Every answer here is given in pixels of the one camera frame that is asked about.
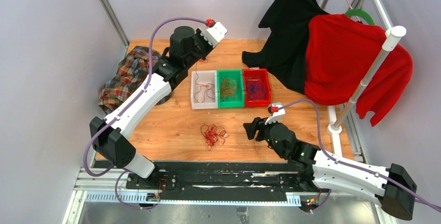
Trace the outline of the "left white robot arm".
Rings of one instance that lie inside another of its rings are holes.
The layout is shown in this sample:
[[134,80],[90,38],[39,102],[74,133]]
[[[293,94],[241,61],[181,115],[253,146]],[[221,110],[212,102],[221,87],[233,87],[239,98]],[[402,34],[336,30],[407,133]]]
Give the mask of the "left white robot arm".
[[89,147],[106,158],[112,167],[137,174],[146,189],[154,189],[159,184],[154,162],[137,152],[128,139],[149,111],[173,92],[188,76],[189,69],[205,59],[226,33],[220,22],[208,23],[205,29],[177,27],[169,46],[129,98],[105,118],[95,117],[90,122]]

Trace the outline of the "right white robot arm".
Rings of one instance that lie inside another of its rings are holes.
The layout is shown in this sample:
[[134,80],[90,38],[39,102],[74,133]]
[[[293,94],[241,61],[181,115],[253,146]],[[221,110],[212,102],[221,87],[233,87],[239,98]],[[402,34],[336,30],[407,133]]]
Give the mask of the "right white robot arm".
[[417,185],[404,167],[356,162],[297,139],[284,124],[267,124],[256,117],[243,127],[247,138],[266,141],[281,159],[298,172],[297,184],[304,191],[314,187],[355,195],[381,207],[387,214],[412,220]]

